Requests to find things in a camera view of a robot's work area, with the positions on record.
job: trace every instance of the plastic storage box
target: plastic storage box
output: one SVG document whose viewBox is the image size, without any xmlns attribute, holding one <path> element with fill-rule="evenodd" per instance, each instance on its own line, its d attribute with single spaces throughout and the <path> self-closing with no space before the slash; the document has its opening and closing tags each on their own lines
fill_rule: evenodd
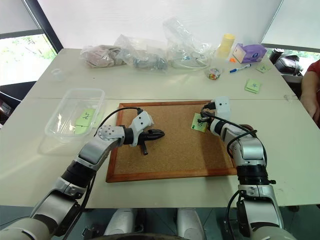
<svg viewBox="0 0 320 240">
<path fill-rule="evenodd" d="M 45 126 L 45 134 L 60 142 L 80 140 L 98 127 L 105 92 L 97 88 L 73 88 L 66 92 Z"/>
</svg>

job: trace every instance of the gray floor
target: gray floor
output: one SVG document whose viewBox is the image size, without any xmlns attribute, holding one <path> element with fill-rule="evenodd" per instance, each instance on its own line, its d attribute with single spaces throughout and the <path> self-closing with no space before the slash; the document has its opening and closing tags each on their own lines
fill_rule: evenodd
<svg viewBox="0 0 320 240">
<path fill-rule="evenodd" d="M 0 206 L 0 229 L 5 228 L 8 224 L 4 224 L 19 217 L 30 214 L 31 207 L 15 207 Z M 197 208 L 196 211 L 203 224 L 207 240 L 229 240 L 230 236 L 226 233 L 223 224 L 225 216 L 225 208 Z M 315 205 L 300 206 L 298 212 L 291 212 L 287 207 L 280 208 L 284 227 L 293 234 L 298 240 L 315 240 L 320 236 L 320 209 Z M 85 227 L 92 224 L 107 225 L 110 221 L 115 209 L 93 209 L 85 212 L 72 233 L 70 240 L 81 240 L 81 233 Z M 174 216 L 175 208 L 147 208 L 145 232 L 161 233 L 167 235 L 176 235 L 176 224 Z M 236 239 L 248 239 L 242 237 L 237 231 L 236 211 L 231 211 L 231 222 L 235 228 Z M 62 239 L 62 237 L 54 237 L 54 240 Z"/>
</svg>

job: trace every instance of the cork board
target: cork board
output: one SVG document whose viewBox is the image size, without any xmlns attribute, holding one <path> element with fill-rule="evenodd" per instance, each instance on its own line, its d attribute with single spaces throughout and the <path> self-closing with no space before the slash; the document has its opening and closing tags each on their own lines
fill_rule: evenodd
<svg viewBox="0 0 320 240">
<path fill-rule="evenodd" d="M 220 137 L 208 129 L 191 129 L 195 113 L 210 101 L 120 103 L 119 108 L 140 107 L 165 136 L 146 141 L 148 155 L 140 147 L 123 145 L 111 152 L 108 183 L 168 178 L 236 175 L 237 170 Z M 116 125 L 128 127 L 137 116 L 135 110 L 120 111 Z"/>
</svg>

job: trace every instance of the plastic bag with tubing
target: plastic bag with tubing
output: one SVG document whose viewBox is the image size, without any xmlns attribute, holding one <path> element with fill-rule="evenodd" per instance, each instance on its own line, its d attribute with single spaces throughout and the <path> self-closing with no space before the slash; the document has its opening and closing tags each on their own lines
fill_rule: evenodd
<svg viewBox="0 0 320 240">
<path fill-rule="evenodd" d="M 163 22 L 163 30 L 168 40 L 167 58 L 174 68 L 209 67 L 214 54 L 211 44 L 197 40 L 175 17 Z"/>
<path fill-rule="evenodd" d="M 93 68 L 106 68 L 126 64 L 121 59 L 116 58 L 119 52 L 120 47 L 118 46 L 85 46 L 80 52 L 80 57 Z"/>
<path fill-rule="evenodd" d="M 160 72 L 168 68 L 166 45 L 163 42 L 121 34 L 114 44 L 121 47 L 116 57 L 133 68 Z"/>
</svg>

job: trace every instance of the person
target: person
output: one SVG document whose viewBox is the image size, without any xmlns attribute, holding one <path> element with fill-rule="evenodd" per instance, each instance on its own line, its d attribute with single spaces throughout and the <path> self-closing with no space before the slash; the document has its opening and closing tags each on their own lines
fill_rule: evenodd
<svg viewBox="0 0 320 240">
<path fill-rule="evenodd" d="M 320 118 L 320 98 L 317 93 L 320 86 L 320 59 L 312 63 L 307 69 L 302 79 L 302 94 L 300 101 L 314 122 L 319 125 Z"/>
</svg>

